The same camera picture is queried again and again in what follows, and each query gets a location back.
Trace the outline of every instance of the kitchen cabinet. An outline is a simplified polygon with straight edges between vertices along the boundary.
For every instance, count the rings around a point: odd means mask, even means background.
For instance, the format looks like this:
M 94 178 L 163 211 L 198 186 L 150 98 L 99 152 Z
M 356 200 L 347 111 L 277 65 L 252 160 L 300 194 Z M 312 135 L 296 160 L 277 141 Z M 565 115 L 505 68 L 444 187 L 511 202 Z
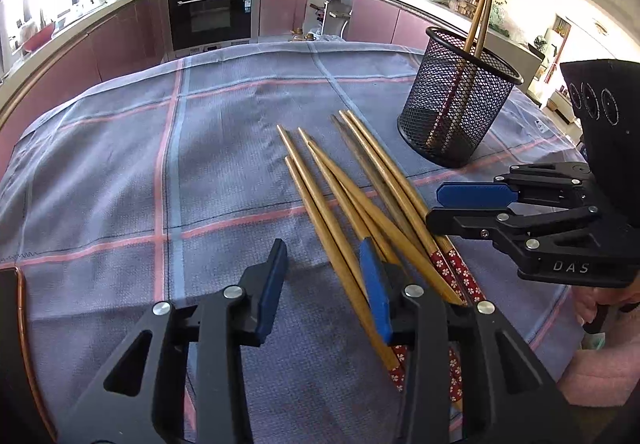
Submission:
M 260 0 L 260 36 L 280 36 L 301 28 L 307 0 Z
M 402 45 L 404 47 L 413 47 L 420 50 L 427 48 L 429 36 L 427 36 L 427 27 L 432 27 L 433 23 L 420 16 L 416 16 L 405 10 L 401 10 L 398 15 L 398 22 L 391 41 L 394 45 Z
M 89 33 L 102 81 L 158 65 L 161 32 L 155 21 L 159 0 L 136 0 Z
M 384 0 L 353 0 L 347 41 L 391 43 L 400 8 Z
M 100 82 L 91 40 L 85 38 L 43 74 L 0 128 L 0 176 L 15 143 L 34 120 Z

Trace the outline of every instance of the mesh pen holder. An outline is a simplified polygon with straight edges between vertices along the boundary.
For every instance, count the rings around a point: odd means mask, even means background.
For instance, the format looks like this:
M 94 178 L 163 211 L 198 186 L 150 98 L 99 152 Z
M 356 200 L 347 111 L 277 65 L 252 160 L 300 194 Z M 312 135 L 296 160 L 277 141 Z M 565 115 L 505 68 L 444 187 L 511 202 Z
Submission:
M 430 37 L 398 131 L 417 153 L 440 166 L 464 166 L 522 77 L 487 49 L 464 52 L 465 37 L 428 28 Z

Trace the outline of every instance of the blue gripper pad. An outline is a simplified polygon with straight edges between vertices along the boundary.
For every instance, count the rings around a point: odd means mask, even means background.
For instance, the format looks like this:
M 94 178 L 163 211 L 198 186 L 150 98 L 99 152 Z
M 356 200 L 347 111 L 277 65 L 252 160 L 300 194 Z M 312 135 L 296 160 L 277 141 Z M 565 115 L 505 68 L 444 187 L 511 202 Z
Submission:
M 444 183 L 436 197 L 443 207 L 452 209 L 504 209 L 518 201 L 518 193 L 506 184 L 489 182 Z
M 271 334 L 276 310 L 278 310 L 278 303 L 280 302 L 282 284 L 289 268 L 287 246 L 281 239 L 277 238 L 273 243 L 266 265 L 269 267 L 270 273 L 262 295 L 258 300 L 258 325 L 255 329 L 255 335 L 260 344 L 265 342 L 267 336 Z
M 382 340 L 388 345 L 393 335 L 389 312 L 389 298 L 382 281 L 384 268 L 376 254 L 371 238 L 365 238 L 360 244 L 360 269 L 369 296 L 369 307 Z

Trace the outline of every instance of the human hand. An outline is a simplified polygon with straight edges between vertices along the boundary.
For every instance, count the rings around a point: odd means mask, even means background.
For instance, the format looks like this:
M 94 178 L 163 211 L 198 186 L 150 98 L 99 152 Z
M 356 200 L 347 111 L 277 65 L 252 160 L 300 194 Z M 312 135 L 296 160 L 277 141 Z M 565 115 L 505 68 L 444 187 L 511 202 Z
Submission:
M 620 305 L 640 302 L 640 273 L 634 282 L 624 289 L 599 287 L 571 287 L 574 309 L 580 324 L 591 323 L 598 312 L 598 305 Z

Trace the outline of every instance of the utensil holder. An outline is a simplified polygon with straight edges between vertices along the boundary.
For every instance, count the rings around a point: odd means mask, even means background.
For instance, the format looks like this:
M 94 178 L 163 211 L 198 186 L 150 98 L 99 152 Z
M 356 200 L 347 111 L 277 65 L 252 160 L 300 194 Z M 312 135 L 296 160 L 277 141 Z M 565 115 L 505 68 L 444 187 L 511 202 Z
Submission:
M 465 52 L 466 38 L 459 34 L 441 28 L 428 28 L 427 34 L 430 40 L 398 116 L 398 131 L 421 156 L 457 168 L 467 163 L 523 79 L 487 49 L 480 58 Z

